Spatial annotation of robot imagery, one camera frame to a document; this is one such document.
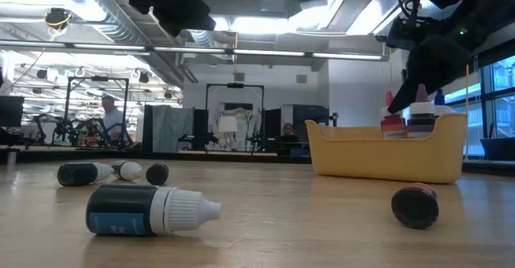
white bottle cap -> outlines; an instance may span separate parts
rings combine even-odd
[[[444,114],[452,113],[452,108],[445,105],[435,105],[435,115],[442,116]]]
[[[221,205],[206,200],[201,192],[158,188],[150,206],[150,227],[157,235],[196,230],[209,220],[220,219]]]
[[[113,175],[119,179],[136,180],[143,176],[143,167],[135,162],[117,161],[114,168]]]
[[[97,179],[95,181],[109,178],[114,169],[109,164],[104,163],[92,163],[97,168]]]
[[[183,191],[178,188],[168,193],[164,225],[169,233],[196,230],[209,220],[220,219],[220,204],[206,200],[201,192]]]
[[[414,114],[435,114],[435,103],[415,102],[410,105],[410,115]]]

metal frame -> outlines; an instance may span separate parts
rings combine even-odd
[[[261,89],[261,109],[262,109],[262,115],[261,115],[261,128],[263,130],[263,134],[265,134],[265,86],[264,85],[245,85],[245,84],[239,84],[239,83],[236,83],[238,85],[242,85],[243,88],[260,88]],[[209,109],[208,109],[208,101],[209,101],[209,88],[211,88],[212,86],[220,86],[220,87],[227,87],[227,88],[231,88],[231,83],[228,83],[228,84],[206,84],[206,101],[205,101],[205,109],[209,112]],[[209,113],[208,113],[208,116],[206,116],[206,134],[209,132]]]
[[[120,137],[120,146],[119,146],[120,149],[123,148],[125,145],[125,141],[123,139],[124,139],[124,136],[126,135],[126,132],[124,130],[126,128],[126,111],[127,111],[127,97],[129,96],[129,79],[127,79],[127,78],[106,78],[106,77],[98,77],[98,76],[90,76],[90,77],[70,76],[70,77],[68,77],[68,86],[66,88],[66,103],[64,105],[64,121],[65,122],[68,120],[68,108],[70,106],[70,94],[73,91],[72,82],[74,80],[82,80],[82,81],[84,81],[84,80],[92,80],[92,81],[120,80],[120,81],[124,81],[126,83],[125,96],[124,96],[124,100],[123,100],[122,132],[120,134],[121,137]],[[63,134],[63,140],[65,139],[65,136],[66,136],[66,132],[64,132],[64,134]]]

pink bottle cap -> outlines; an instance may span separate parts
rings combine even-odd
[[[426,86],[419,84],[417,89],[417,101],[416,102],[428,102]]]
[[[386,92],[386,96],[385,96],[385,106],[389,107],[390,105],[392,105],[392,102],[393,102],[392,91],[388,91],[388,92]]]

bottle cap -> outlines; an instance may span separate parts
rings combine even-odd
[[[383,114],[383,117],[387,117],[387,116],[392,116],[392,115],[396,115],[396,114],[400,114],[400,111],[395,113],[395,114],[391,114],[389,111],[388,111],[388,107],[392,104],[393,102],[393,94],[391,91],[388,91],[386,92],[386,95],[385,95],[385,107],[383,107],[381,109],[381,112]]]
[[[392,198],[392,211],[406,227],[428,228],[436,222],[439,216],[436,192],[423,183],[403,188]]]
[[[135,162],[117,161],[113,169],[113,175],[119,179],[136,180],[143,176],[143,167]]]
[[[169,169],[164,163],[155,163],[146,170],[146,180],[150,184],[163,185],[167,182]]]
[[[220,219],[221,205],[206,200],[201,192],[178,188],[168,193],[164,211],[164,226],[168,233],[196,230],[209,220]]]
[[[438,89],[435,96],[435,105],[445,105],[445,96],[443,95],[443,90]]]
[[[442,116],[444,114],[452,113],[452,108],[445,105],[436,105],[435,106],[435,116]]]
[[[410,105],[410,114],[435,114],[435,104],[428,101],[424,84],[418,85],[417,101]]]
[[[114,169],[109,164],[94,163],[94,165],[97,167],[97,179],[95,181],[107,179],[114,172]]]

paint bottle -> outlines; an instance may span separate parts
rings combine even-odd
[[[428,228],[436,222],[439,215],[436,192],[424,183],[413,183],[395,193],[392,211],[408,228]]]
[[[381,121],[381,131],[384,139],[406,139],[406,121],[399,113],[391,114],[388,107],[393,102],[390,91],[386,93],[386,106],[382,108],[384,120]]]
[[[117,161],[113,165],[113,175],[117,179],[136,180],[143,176],[143,167],[135,162]]]
[[[89,198],[86,225],[99,235],[154,236],[196,230],[220,215],[220,204],[201,192],[105,183]]]
[[[169,169],[164,163],[154,163],[146,170],[146,180],[150,184],[163,185],[167,182]]]
[[[443,95],[443,90],[438,89],[435,96],[435,116],[440,117],[448,113],[452,113],[452,109],[449,106],[445,106],[445,96]]]
[[[417,90],[417,100],[410,105],[408,119],[408,138],[426,138],[435,128],[435,104],[427,100],[426,86],[420,84]]]
[[[57,180],[64,187],[79,187],[107,179],[113,168],[104,163],[66,163],[59,167]]]

